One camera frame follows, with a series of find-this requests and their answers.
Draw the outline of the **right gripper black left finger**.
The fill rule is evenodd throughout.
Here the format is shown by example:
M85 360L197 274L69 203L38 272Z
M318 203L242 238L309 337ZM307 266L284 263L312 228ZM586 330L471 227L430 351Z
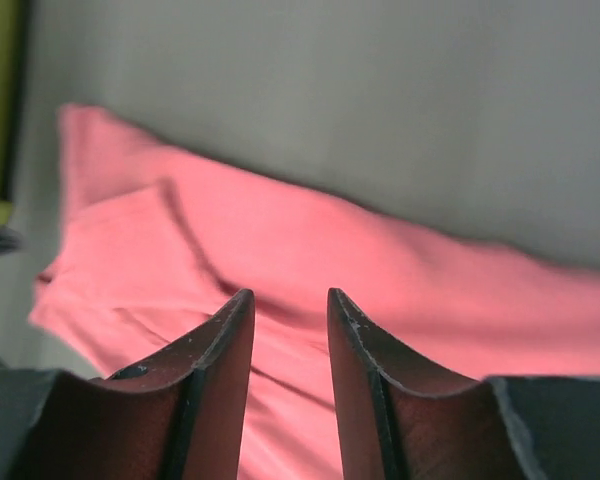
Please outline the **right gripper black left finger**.
M107 379L0 369L0 479L233 479L254 296Z

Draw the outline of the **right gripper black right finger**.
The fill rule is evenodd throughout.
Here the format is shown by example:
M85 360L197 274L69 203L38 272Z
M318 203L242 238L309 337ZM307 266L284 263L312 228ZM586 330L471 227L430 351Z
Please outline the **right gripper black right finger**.
M470 379L335 288L328 344L347 479L600 479L600 377Z

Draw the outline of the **pink t shirt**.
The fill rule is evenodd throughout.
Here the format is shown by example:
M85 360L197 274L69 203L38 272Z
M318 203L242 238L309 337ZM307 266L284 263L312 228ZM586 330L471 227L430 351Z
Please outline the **pink t shirt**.
M344 290L431 360L600 374L600 274L460 241L167 145L103 108L59 115L59 253L31 321L110 375L256 297L238 475L342 475L326 299Z

